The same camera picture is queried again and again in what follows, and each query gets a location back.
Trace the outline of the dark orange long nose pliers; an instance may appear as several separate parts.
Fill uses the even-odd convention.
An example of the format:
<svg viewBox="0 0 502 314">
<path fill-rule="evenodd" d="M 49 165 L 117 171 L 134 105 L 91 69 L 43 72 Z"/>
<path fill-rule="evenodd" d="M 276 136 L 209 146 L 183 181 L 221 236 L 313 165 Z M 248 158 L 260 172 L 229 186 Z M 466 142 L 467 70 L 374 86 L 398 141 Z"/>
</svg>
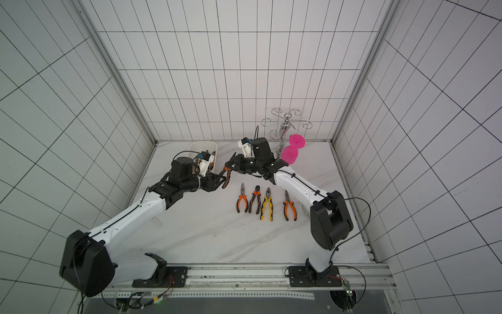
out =
<svg viewBox="0 0 502 314">
<path fill-rule="evenodd" d="M 225 189 L 229 182 L 230 182 L 230 179 L 231 179 L 231 172 L 232 170 L 228 167 L 224 167 L 223 170 L 219 173 L 220 176 L 224 176 L 225 179 L 224 179 L 224 183 L 222 185 L 222 188 Z"/>
</svg>

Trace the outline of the orange diagonal cutting pliers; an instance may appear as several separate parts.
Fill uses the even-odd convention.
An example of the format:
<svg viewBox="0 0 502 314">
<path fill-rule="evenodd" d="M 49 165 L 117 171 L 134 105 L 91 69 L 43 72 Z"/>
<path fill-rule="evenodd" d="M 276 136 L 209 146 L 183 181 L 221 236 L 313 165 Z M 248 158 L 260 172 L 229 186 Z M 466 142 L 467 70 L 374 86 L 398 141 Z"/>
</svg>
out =
<svg viewBox="0 0 502 314">
<path fill-rule="evenodd" d="M 259 215 L 261 213 L 261 188 L 260 185 L 256 185 L 254 192 L 252 193 L 251 200 L 249 201 L 248 212 L 253 212 L 253 206 L 256 205 L 256 214 Z"/>
</svg>

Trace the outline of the yellow combination pliers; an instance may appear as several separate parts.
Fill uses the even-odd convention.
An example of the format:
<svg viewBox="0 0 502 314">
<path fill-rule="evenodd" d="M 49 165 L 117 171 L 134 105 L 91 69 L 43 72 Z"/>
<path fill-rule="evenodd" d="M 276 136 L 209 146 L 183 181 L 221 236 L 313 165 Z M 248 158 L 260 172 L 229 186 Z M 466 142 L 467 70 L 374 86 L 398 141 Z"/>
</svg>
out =
<svg viewBox="0 0 502 314">
<path fill-rule="evenodd" d="M 266 210 L 269 209 L 269 220 L 273 222 L 273 202 L 272 202 L 272 197 L 271 197 L 271 189 L 268 188 L 265 193 L 265 199 L 261 207 L 261 215 L 260 219 L 264 220 L 265 218 L 265 212 Z"/>
</svg>

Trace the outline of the orange combination pliers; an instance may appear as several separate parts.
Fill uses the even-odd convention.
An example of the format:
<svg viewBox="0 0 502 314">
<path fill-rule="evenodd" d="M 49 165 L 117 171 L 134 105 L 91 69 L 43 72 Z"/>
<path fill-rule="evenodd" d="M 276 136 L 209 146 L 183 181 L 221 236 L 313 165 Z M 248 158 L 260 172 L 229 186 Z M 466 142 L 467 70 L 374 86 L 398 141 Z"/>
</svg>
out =
<svg viewBox="0 0 502 314">
<path fill-rule="evenodd" d="M 236 210 L 238 213 L 241 212 L 241 202 L 244 202 L 244 212 L 247 213 L 248 212 L 248 209 L 249 209 L 249 203 L 248 203 L 248 200 L 247 200 L 247 195 L 245 193 L 245 186 L 244 186 L 244 183 L 241 183 L 241 189 L 240 189 L 240 195 L 239 195 L 239 198 L 237 200 L 237 203 L 236 203 Z"/>
</svg>

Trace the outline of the white plastic storage box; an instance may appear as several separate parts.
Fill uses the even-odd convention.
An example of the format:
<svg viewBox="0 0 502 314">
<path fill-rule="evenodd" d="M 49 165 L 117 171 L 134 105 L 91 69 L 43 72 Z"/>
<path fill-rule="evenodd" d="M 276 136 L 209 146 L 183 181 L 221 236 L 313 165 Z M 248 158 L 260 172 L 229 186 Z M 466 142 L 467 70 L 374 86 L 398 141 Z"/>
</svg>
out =
<svg viewBox="0 0 502 314">
<path fill-rule="evenodd" d="M 191 144 L 188 157 L 194 159 L 199 153 L 211 153 L 214 156 L 214 160 L 211 162 L 209 170 L 212 171 L 216 162 L 217 150 L 218 145 L 214 141 L 198 141 Z"/>
</svg>

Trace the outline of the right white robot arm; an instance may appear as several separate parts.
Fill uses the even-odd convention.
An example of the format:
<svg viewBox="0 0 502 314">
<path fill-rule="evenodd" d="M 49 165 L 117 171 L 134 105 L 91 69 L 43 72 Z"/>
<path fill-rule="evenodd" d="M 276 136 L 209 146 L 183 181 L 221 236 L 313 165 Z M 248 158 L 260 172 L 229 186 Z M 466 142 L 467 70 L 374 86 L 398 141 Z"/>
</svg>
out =
<svg viewBox="0 0 502 314">
<path fill-rule="evenodd" d="M 306 267 L 317 274 L 326 273 L 336 245 L 354 229 L 344 197 L 337 191 L 326 192 L 315 187 L 281 159 L 238 154 L 225 166 L 241 174 L 258 173 L 310 209 L 310 230 L 317 246 L 307 258 Z"/>
</svg>

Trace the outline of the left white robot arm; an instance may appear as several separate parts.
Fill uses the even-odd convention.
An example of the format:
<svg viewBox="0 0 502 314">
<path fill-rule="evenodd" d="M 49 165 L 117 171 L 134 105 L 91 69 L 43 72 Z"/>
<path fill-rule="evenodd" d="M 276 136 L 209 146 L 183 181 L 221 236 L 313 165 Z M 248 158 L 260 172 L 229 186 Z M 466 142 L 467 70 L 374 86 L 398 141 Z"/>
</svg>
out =
<svg viewBox="0 0 502 314">
<path fill-rule="evenodd" d="M 87 231 L 76 230 L 65 242 L 60 277 L 86 297 L 102 293 L 109 285 L 134 281 L 147 287 L 164 287 L 166 261 L 154 253 L 145 258 L 119 261 L 119 246 L 150 219 L 163 213 L 185 193 L 213 192 L 229 181 L 227 173 L 210 172 L 202 162 L 178 157 L 159 182 L 142 198 L 109 221 Z"/>
</svg>

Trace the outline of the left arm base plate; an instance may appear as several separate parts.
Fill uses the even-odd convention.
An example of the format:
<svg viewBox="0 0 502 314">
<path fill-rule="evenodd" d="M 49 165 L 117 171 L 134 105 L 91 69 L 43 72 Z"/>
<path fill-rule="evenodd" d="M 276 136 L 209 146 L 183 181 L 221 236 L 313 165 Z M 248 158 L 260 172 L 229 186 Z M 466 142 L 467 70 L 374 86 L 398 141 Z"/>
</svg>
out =
<svg viewBox="0 0 502 314">
<path fill-rule="evenodd" d="M 136 279 L 133 281 L 134 288 L 167 289 L 168 287 L 183 288 L 188 277 L 188 267 L 161 266 L 149 279 Z"/>
</svg>

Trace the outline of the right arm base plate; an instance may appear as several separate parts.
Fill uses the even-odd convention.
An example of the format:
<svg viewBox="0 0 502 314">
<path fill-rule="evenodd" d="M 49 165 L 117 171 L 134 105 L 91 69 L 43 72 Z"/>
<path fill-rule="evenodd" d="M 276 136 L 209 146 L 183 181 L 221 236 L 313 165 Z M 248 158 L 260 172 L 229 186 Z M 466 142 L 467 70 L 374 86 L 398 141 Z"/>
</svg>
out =
<svg viewBox="0 0 502 314">
<path fill-rule="evenodd" d="M 310 266 L 290 266 L 286 271 L 290 286 L 295 288 L 342 287 L 343 280 L 336 266 L 318 273 Z"/>
</svg>

